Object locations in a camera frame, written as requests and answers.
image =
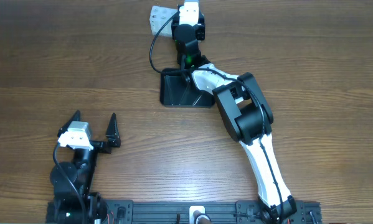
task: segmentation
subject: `black cable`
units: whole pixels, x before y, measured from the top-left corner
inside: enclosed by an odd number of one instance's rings
[[[262,131],[261,131],[260,137],[258,138],[258,142],[260,143],[260,147],[261,147],[261,149],[262,149],[262,151],[263,151],[263,153],[265,155],[265,158],[267,159],[269,170],[270,170],[272,178],[273,178],[273,183],[275,184],[276,189],[277,189],[278,194],[279,194],[279,199],[280,199],[279,223],[282,223],[281,217],[283,216],[283,200],[281,198],[281,193],[280,193],[279,185],[278,185],[278,182],[276,181],[275,174],[273,173],[273,169],[272,169],[272,166],[271,166],[271,162],[269,161],[269,157],[268,157],[267,151],[265,150],[265,146],[261,142],[261,140],[262,140],[262,138],[263,138],[263,136],[265,134],[265,115],[264,115],[264,112],[262,110],[262,106],[261,106],[260,101],[258,100],[257,96],[254,94],[254,92],[246,84],[244,84],[244,82],[242,82],[242,81],[240,81],[240,80],[238,80],[236,78],[226,77],[225,75],[221,74],[220,72],[215,71],[213,69],[209,69],[209,68],[197,68],[195,70],[212,72],[212,73],[214,73],[216,75],[219,75],[224,80],[231,80],[231,81],[233,81],[235,83],[238,83],[239,85],[241,85],[242,87],[244,87],[246,89],[246,91],[249,93],[252,101],[255,101],[256,104],[258,105],[258,107],[260,108],[261,119],[262,119]]]
[[[77,196],[78,200],[80,201],[80,204],[81,204],[81,209],[82,209],[82,224],[87,224],[87,220],[86,220],[86,216],[87,216],[87,209],[85,208],[85,203],[84,201],[82,200],[80,194],[78,193],[77,189],[75,188],[75,186],[73,185],[73,182],[69,179],[68,175],[66,174],[66,172],[63,170],[62,166],[57,162],[57,159],[56,159],[56,152],[57,152],[57,149],[59,148],[60,144],[57,143],[56,146],[55,146],[55,149],[54,149],[54,162],[55,162],[55,165],[57,166],[57,168],[59,169],[59,172],[63,175],[63,177],[67,180],[67,182],[70,184],[72,190],[74,191],[75,195]]]
[[[267,151],[265,150],[265,146],[262,144],[261,140],[265,134],[265,115],[263,113],[263,110],[262,110],[262,107],[261,107],[261,103],[260,101],[258,100],[257,96],[255,96],[254,92],[246,85],[244,84],[243,82],[241,82],[240,80],[236,79],[236,78],[229,78],[229,77],[226,77],[225,75],[219,73],[218,71],[215,71],[213,69],[209,69],[209,68],[190,68],[190,69],[179,69],[179,70],[175,70],[175,71],[170,71],[170,72],[164,72],[163,71],[160,71],[158,70],[154,65],[153,65],[153,61],[151,59],[152,57],[152,54],[153,54],[153,47],[154,47],[154,43],[156,42],[156,39],[158,38],[160,32],[164,29],[164,27],[169,23],[169,21],[171,21],[177,14],[179,13],[179,11],[177,13],[175,13],[174,15],[172,15],[168,20],[167,22],[164,23],[164,25],[160,28],[160,30],[158,30],[157,34],[154,36],[154,39],[151,43],[151,46],[150,46],[150,52],[149,52],[149,61],[150,61],[150,65],[151,67],[153,68],[154,71],[160,73],[160,74],[174,74],[174,73],[181,73],[181,72],[193,72],[195,70],[200,70],[200,71],[208,71],[208,72],[212,72],[216,75],[219,75],[220,77],[222,77],[223,79],[225,80],[231,80],[235,83],[238,83],[239,85],[243,86],[246,91],[248,92],[248,94],[250,95],[252,101],[255,101],[256,104],[258,105],[258,107],[260,108],[260,112],[261,112],[261,118],[262,118],[262,132],[261,132],[261,136],[259,137],[258,139],[258,142],[260,143],[260,147],[265,155],[265,158],[267,159],[267,162],[268,162],[268,166],[269,166],[269,170],[271,172],[271,175],[272,175],[272,178],[273,178],[273,183],[275,184],[276,186],[276,189],[278,191],[278,194],[279,194],[279,199],[280,199],[280,216],[279,216],[279,223],[282,223],[282,220],[281,220],[281,217],[283,216],[283,200],[281,198],[281,193],[280,193],[280,189],[279,189],[279,186],[278,186],[278,182],[276,181],[276,178],[275,178],[275,174],[273,173],[273,169],[272,169],[272,166],[271,166],[271,163],[269,161],[269,158],[268,158],[268,154],[267,154]]]

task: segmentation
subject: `tabletop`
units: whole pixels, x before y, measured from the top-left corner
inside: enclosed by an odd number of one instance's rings
[[[76,110],[104,140],[104,198],[256,200],[245,152],[216,106],[167,108],[150,67],[153,5],[182,1],[0,0],[0,222],[44,222],[58,129]],[[253,73],[274,114],[273,145],[297,200],[323,222],[373,223],[373,1],[201,1],[200,49],[217,68]],[[153,60],[176,68],[171,38]],[[59,149],[59,160],[72,158]]]

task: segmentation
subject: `white object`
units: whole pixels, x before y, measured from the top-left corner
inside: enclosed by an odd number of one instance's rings
[[[150,27],[151,33],[156,35],[160,28],[167,20],[177,12],[176,9],[166,7],[153,6],[150,12]],[[161,36],[172,37],[171,22],[169,22],[160,32]]]
[[[272,134],[264,135],[261,141],[262,144],[265,146],[265,150],[272,166],[273,174],[275,175],[276,181],[278,182],[281,199],[283,202],[285,202],[287,201],[287,197],[291,194],[290,190],[286,187],[285,182],[281,178],[279,166],[276,161],[275,154],[273,153]],[[265,203],[265,205],[267,205],[268,207],[271,207],[272,205],[279,205],[280,201],[278,190],[273,183],[269,165],[267,159],[265,158],[263,150],[260,147],[258,138],[253,141],[253,144],[251,146],[244,144],[242,141],[240,141],[239,143],[242,145],[245,152],[247,153],[247,157],[251,163],[251,166],[253,167],[255,178],[258,184],[258,195],[262,199],[263,203]]]
[[[183,6],[179,8],[179,25],[196,25],[199,22],[199,1],[185,0]]]
[[[57,141],[61,147],[70,146],[72,149],[92,150],[93,146],[89,142],[91,135],[92,132],[87,122],[73,121]]]
[[[228,73],[216,69],[215,66],[211,63],[203,65],[199,68],[209,68],[229,78],[238,77],[237,75],[229,75]],[[198,89],[207,91],[210,94],[212,94],[213,89],[232,82],[231,80],[224,80],[221,76],[210,71],[203,70],[195,70],[192,73],[192,79]],[[240,103],[241,101],[243,101],[242,97],[235,100],[236,103]],[[242,145],[245,152],[247,153],[247,157],[253,168],[258,184],[258,195],[268,207],[271,207],[272,205],[279,205],[279,194],[275,184],[273,183],[272,174],[270,172],[267,159],[258,142],[258,138],[253,140],[253,143],[250,146],[244,144],[242,141],[240,141],[239,143]],[[278,182],[281,199],[283,202],[285,202],[287,201],[287,197],[291,194],[290,190],[287,188],[285,182],[281,178],[279,166],[276,161],[275,154],[273,153],[272,134],[264,135],[264,137],[262,138],[262,144],[265,146],[265,150],[268,154],[268,158],[272,166],[273,174],[275,175],[276,181]]]

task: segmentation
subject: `black mounting plate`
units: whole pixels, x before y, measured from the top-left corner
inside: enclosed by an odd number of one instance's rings
[[[132,200],[107,200],[108,211],[113,212],[114,223],[122,224],[189,224],[189,207],[202,205],[214,224],[262,224],[255,215],[258,201],[238,202],[133,202]],[[314,224],[309,214],[313,212],[317,224],[322,224],[320,204],[296,201],[297,212],[283,223]]]
[[[164,72],[177,70],[166,68]],[[206,92],[198,90],[192,82],[186,83],[180,73],[161,74],[160,102],[168,107],[198,107],[210,108],[214,105],[214,97]]]

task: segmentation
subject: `wooden surface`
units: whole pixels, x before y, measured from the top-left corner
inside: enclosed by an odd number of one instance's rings
[[[94,139],[117,113],[122,147],[99,156],[93,182],[105,198],[257,198],[216,106],[160,104],[154,4],[177,2],[0,0],[0,222],[44,222],[57,130],[77,109]],[[228,73],[254,73],[274,112],[295,198],[321,202],[326,223],[373,223],[373,1],[206,0],[201,10],[202,52]],[[176,66],[171,39],[155,47],[158,68]]]

